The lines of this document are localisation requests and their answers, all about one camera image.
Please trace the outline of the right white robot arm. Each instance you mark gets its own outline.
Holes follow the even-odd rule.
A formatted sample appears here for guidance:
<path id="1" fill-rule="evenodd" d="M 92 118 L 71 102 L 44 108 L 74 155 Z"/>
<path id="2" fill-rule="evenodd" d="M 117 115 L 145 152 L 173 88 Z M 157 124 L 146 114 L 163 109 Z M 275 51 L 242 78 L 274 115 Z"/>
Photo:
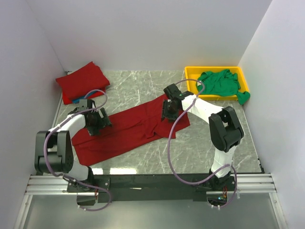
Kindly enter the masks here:
<path id="1" fill-rule="evenodd" d="M 213 105 L 189 91 L 182 93 L 174 83 L 163 91 L 167 99 L 163 101 L 162 119 L 174 121 L 169 133 L 167 150 L 170 150 L 175 125 L 186 113 L 191 113 L 209 124 L 211 141 L 215 147 L 213 164 L 209 176 L 204 180 L 188 182 L 180 178 L 173 169 L 168 152 L 168 162 L 172 173 L 179 181 L 188 185 L 207 184 L 214 190 L 224 187 L 230 177 L 235 149 L 244 137 L 244 131 L 235 110 L 231 106 L 223 108 Z"/>

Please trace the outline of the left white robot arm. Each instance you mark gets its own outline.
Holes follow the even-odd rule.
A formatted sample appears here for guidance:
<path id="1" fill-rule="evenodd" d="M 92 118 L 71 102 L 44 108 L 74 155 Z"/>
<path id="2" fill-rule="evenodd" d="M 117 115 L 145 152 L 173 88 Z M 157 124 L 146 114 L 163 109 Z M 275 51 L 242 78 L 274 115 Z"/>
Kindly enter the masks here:
<path id="1" fill-rule="evenodd" d="M 93 171 L 89 166 L 74 160 L 72 138 L 82 129 L 89 136 L 97 136 L 107 126 L 112 124 L 106 110 L 96 106 L 92 99 L 81 99 L 78 106 L 57 126 L 36 134 L 36 171 L 62 177 L 72 184 L 92 189 L 95 186 Z"/>

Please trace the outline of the dark red t-shirt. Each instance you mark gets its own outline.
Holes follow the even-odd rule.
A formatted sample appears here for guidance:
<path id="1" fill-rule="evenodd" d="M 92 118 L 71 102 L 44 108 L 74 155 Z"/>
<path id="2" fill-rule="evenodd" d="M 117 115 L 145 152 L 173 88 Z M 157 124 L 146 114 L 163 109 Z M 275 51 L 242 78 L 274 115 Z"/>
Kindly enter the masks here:
<path id="1" fill-rule="evenodd" d="M 175 133 L 190 125 L 184 115 L 172 130 L 172 122 L 162 119 L 163 101 L 166 95 L 113 114 L 109 117 L 112 125 L 100 130 L 95 136 L 86 128 L 72 138 L 79 163 L 91 166 L 119 156 L 137 147 L 160 138 L 175 138 Z"/>

